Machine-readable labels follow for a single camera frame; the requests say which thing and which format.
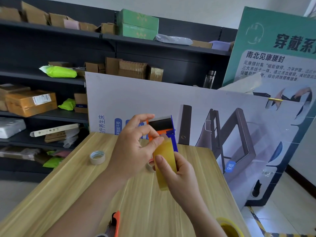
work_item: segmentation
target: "green box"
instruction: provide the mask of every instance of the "green box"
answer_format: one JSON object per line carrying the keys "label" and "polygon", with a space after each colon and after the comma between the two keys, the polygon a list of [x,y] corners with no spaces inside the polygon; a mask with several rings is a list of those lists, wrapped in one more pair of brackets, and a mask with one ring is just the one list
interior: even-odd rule
{"label": "green box", "polygon": [[141,39],[153,40],[158,34],[158,31],[147,28],[133,26],[126,23],[121,23],[118,26],[118,34],[125,37],[135,37]]}
{"label": "green box", "polygon": [[157,32],[159,28],[159,18],[127,9],[122,9],[117,15],[117,24],[120,25],[121,23],[147,28]]}

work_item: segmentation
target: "tiled floor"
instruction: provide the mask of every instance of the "tiled floor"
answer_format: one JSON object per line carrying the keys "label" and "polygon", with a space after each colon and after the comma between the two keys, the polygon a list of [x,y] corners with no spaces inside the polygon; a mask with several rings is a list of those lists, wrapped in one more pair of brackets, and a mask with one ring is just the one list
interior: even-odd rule
{"label": "tiled floor", "polygon": [[[0,221],[37,183],[0,180]],[[316,199],[284,173],[264,207],[252,207],[266,232],[316,235]],[[241,211],[252,237],[263,236],[247,207]]]}
{"label": "tiled floor", "polygon": [[[266,232],[316,235],[316,199],[284,173],[264,207],[252,207]],[[249,209],[241,211],[252,237],[263,236]]]}

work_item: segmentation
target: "teal poster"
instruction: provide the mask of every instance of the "teal poster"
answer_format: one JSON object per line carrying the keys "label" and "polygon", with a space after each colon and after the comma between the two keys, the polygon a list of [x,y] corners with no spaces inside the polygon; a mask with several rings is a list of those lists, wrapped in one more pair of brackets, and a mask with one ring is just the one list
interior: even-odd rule
{"label": "teal poster", "polygon": [[254,95],[302,103],[291,123],[293,135],[275,148],[246,204],[262,206],[316,115],[316,20],[245,7],[223,86],[255,73],[262,85]]}

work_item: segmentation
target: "yellow black warning tape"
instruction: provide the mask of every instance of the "yellow black warning tape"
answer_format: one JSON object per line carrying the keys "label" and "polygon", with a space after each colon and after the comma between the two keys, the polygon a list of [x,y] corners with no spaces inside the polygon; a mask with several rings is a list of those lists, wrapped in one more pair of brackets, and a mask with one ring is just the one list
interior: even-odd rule
{"label": "yellow black warning tape", "polygon": [[316,237],[316,235],[300,235],[300,234],[280,234],[280,233],[268,233],[265,231],[263,225],[261,224],[260,220],[256,216],[255,212],[251,207],[248,207],[253,218],[255,219],[257,225],[259,226],[262,234],[264,237]]}

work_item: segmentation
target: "product poster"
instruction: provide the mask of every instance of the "product poster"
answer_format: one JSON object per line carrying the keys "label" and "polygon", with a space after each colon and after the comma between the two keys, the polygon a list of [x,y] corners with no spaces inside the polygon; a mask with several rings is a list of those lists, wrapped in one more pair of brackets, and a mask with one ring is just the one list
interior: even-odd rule
{"label": "product poster", "polygon": [[[263,206],[316,115],[316,20],[245,7],[223,85],[261,73],[254,95],[302,104],[292,139],[275,148],[247,205]],[[278,109],[278,103],[270,107]]]}
{"label": "product poster", "polygon": [[294,137],[290,123],[302,108],[283,101],[274,111],[262,96],[89,72],[86,87],[91,131],[118,135],[135,114],[171,115],[177,143],[212,150],[240,209],[279,143]]}

